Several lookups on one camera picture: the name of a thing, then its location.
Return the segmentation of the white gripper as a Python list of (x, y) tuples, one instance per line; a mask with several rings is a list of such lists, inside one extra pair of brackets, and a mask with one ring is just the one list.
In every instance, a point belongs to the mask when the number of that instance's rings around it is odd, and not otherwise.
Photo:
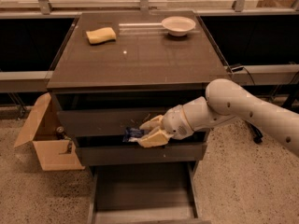
[[(164, 130), (155, 129), (163, 124)], [(187, 121), (182, 105), (169, 109), (140, 125), (141, 130), (151, 131), (138, 139), (137, 143), (145, 148), (166, 145), (170, 138), (182, 140), (193, 135), (194, 130)]]

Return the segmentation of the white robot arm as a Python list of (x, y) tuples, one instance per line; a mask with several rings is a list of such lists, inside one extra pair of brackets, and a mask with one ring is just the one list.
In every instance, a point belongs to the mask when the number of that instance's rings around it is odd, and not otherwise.
[(228, 79), (215, 79), (206, 95), (169, 109), (140, 128), (147, 133), (137, 140), (142, 147), (159, 147), (171, 138), (182, 140), (204, 128), (225, 125), (241, 118), (299, 155), (299, 114), (270, 104)]

